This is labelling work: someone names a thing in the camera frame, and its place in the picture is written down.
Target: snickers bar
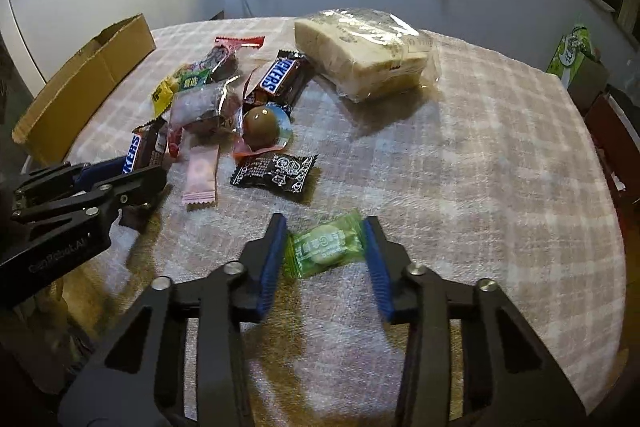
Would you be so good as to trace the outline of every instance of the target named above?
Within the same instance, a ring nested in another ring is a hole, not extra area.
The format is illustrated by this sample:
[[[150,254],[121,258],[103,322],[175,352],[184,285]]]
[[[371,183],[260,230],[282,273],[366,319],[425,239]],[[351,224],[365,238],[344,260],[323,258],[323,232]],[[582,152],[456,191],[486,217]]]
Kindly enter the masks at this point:
[[[129,152],[122,168],[123,174],[150,165],[162,165],[166,149],[166,122],[156,118],[133,130]]]
[[[254,94],[255,101],[266,100],[293,106],[308,78],[310,65],[300,52],[280,50],[278,58],[264,75]]]

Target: bread loaf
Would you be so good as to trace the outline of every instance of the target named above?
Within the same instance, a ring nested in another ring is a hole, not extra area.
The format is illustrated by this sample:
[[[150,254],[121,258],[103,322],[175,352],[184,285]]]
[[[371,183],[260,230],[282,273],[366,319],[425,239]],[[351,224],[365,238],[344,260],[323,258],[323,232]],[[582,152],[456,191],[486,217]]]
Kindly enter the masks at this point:
[[[294,23],[296,46],[354,102],[416,86],[431,38],[394,15],[326,10]]]

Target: snack pile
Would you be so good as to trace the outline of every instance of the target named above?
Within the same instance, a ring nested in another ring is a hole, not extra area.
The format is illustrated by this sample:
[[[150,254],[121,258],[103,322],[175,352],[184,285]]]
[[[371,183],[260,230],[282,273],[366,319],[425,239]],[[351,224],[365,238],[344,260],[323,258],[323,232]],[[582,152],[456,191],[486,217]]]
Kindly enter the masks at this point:
[[[216,170],[225,140],[237,166],[234,190],[260,187],[295,201],[308,196],[318,154],[284,152],[296,132],[292,112],[315,71],[353,102],[417,86],[430,36],[375,10],[326,10],[295,21],[298,50],[261,49],[268,36],[216,36],[202,60],[181,64],[150,94],[154,119],[132,131],[125,172],[188,161],[182,203],[215,204]],[[288,277],[310,277],[363,259],[357,210],[288,239]]]

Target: chocolate egg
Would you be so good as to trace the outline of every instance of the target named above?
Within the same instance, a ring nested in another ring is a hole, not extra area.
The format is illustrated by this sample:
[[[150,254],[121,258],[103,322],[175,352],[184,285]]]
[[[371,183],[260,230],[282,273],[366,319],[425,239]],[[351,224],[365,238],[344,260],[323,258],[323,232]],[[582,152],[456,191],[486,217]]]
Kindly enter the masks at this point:
[[[278,120],[268,107],[254,107],[244,115],[242,139],[252,150],[272,146],[278,139]]]

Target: cardboard box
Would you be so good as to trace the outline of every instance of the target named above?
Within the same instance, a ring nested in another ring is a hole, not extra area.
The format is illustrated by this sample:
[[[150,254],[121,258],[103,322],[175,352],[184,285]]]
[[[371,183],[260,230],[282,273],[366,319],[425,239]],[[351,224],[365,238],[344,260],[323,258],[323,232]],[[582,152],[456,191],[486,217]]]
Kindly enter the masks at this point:
[[[155,48],[142,14],[103,29],[38,93],[15,125],[14,141],[43,165],[62,161],[111,91]]]

